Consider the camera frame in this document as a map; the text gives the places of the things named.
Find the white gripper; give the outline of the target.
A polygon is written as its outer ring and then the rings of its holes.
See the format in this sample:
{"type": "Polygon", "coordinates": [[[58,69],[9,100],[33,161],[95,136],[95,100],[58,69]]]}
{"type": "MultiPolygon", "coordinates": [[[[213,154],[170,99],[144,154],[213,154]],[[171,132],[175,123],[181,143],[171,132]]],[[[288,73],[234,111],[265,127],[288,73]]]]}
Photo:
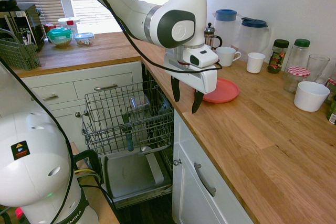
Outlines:
{"type": "Polygon", "coordinates": [[[171,75],[171,87],[175,102],[180,100],[180,81],[195,89],[194,102],[192,104],[192,113],[196,113],[200,107],[204,94],[213,92],[217,84],[217,70],[214,65],[205,67],[204,72],[191,73],[191,71],[200,71],[200,68],[189,65],[183,67],[179,64],[172,53],[166,52],[164,55],[164,67],[181,71],[182,73],[165,70],[166,73],[171,75]]]}

